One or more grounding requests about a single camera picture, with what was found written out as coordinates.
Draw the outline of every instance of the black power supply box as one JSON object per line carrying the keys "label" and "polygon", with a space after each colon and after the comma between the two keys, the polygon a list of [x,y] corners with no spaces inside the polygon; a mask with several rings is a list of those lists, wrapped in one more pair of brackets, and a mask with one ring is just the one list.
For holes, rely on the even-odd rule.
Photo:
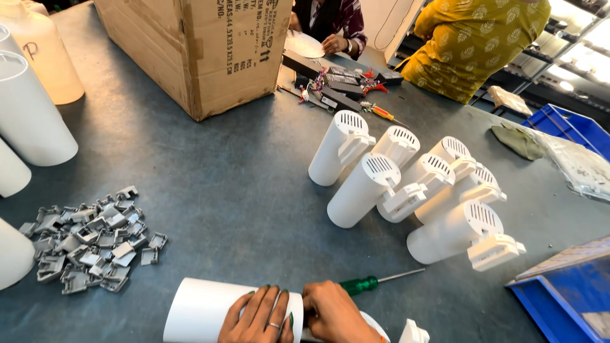
{"label": "black power supply box", "polygon": [[360,100],[364,96],[364,91],[360,86],[343,84],[341,82],[329,81],[328,87],[330,89],[335,90],[339,93],[345,94],[348,98],[357,101]]}
{"label": "black power supply box", "polygon": [[350,78],[355,78],[358,81],[358,83],[360,83],[360,80],[362,79],[362,76],[360,76],[359,73],[357,73],[353,70],[347,70],[345,68],[331,67],[328,70],[328,72],[331,74],[335,74],[335,75],[348,76]]}
{"label": "black power supply box", "polygon": [[386,73],[379,73],[377,81],[385,82],[385,85],[400,85],[400,83],[404,80],[404,77],[401,73],[397,73],[396,71],[388,71]]}
{"label": "black power supply box", "polygon": [[329,82],[341,82],[348,85],[360,85],[358,80],[352,78],[351,76],[343,76],[343,75],[335,75],[335,74],[325,74],[324,75],[324,83]]}
{"label": "black power supply box", "polygon": [[349,99],[342,93],[330,89],[328,86],[324,86],[324,88],[322,88],[322,99],[320,101],[335,109],[335,111],[351,110],[354,112],[360,112],[361,109],[359,103]]}
{"label": "black power supply box", "polygon": [[295,73],[295,88],[301,89],[307,88],[307,84],[309,83],[309,78],[303,74]]}
{"label": "black power supply box", "polygon": [[282,64],[312,80],[315,80],[322,70],[321,65],[291,50],[284,51]]}

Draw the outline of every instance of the human hand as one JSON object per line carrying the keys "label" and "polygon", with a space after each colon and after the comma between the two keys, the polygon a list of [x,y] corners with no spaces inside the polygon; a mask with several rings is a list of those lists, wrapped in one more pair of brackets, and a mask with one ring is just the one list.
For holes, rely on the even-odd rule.
{"label": "human hand", "polygon": [[295,12],[290,12],[290,23],[288,24],[288,28],[298,32],[303,31],[301,23],[299,23],[299,18],[296,16]]}
{"label": "human hand", "polygon": [[314,310],[307,326],[314,337],[327,343],[381,343],[379,333],[369,326],[347,292],[332,281],[303,287],[303,308]]}
{"label": "human hand", "polygon": [[347,39],[332,34],[322,42],[322,50],[327,54],[336,54],[347,49]]}
{"label": "human hand", "polygon": [[[278,302],[273,308],[278,293]],[[218,335],[218,343],[293,343],[292,312],[282,324],[289,298],[288,290],[280,292],[279,287],[269,285],[243,295],[229,308]],[[282,333],[277,340],[280,328]]]}

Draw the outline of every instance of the green cloth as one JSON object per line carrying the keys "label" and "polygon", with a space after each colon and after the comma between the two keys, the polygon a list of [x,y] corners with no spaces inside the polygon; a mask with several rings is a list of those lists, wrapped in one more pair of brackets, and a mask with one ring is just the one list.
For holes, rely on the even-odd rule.
{"label": "green cloth", "polygon": [[504,127],[492,126],[493,134],[519,156],[533,161],[544,155],[544,148],[534,142],[525,131],[507,127],[504,123],[502,125]]}

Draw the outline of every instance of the screwdriver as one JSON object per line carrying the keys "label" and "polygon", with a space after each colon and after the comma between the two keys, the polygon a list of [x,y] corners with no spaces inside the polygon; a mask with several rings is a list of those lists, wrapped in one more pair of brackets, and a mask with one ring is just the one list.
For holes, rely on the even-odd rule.
{"label": "screwdriver", "polygon": [[343,282],[340,282],[339,285],[341,285],[341,288],[343,288],[344,290],[347,291],[347,294],[349,294],[350,297],[353,297],[354,295],[360,294],[363,291],[372,291],[373,289],[377,289],[377,287],[379,287],[379,284],[384,281],[392,280],[395,278],[400,278],[402,276],[406,276],[406,275],[410,275],[410,274],[423,272],[424,270],[426,270],[426,269],[422,268],[422,269],[417,269],[417,270],[411,270],[410,272],[388,276],[387,278],[383,278],[383,279],[377,279],[375,276],[371,275],[371,276],[367,276],[364,279],[353,279],[353,280],[343,281]]}
{"label": "screwdriver", "polygon": [[404,126],[405,128],[409,128],[409,125],[407,125],[407,124],[402,124],[400,121],[398,121],[398,120],[394,119],[394,116],[393,116],[393,115],[391,115],[391,114],[389,114],[389,113],[388,113],[388,111],[386,111],[386,110],[384,110],[384,109],[382,109],[382,108],[380,108],[380,107],[378,107],[378,106],[373,106],[372,111],[373,111],[373,113],[374,113],[374,114],[376,114],[376,115],[380,116],[381,118],[388,119],[389,121],[395,121],[395,122],[397,122],[398,124],[400,124],[400,125]]}

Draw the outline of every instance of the yellow patterned shirt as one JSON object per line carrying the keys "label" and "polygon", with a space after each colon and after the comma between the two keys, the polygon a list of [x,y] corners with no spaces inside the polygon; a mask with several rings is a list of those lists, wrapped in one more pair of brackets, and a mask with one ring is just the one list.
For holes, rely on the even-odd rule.
{"label": "yellow patterned shirt", "polygon": [[540,35],[550,14],[548,0],[433,0],[415,23],[416,35],[432,38],[399,65],[401,74],[467,104],[491,74]]}

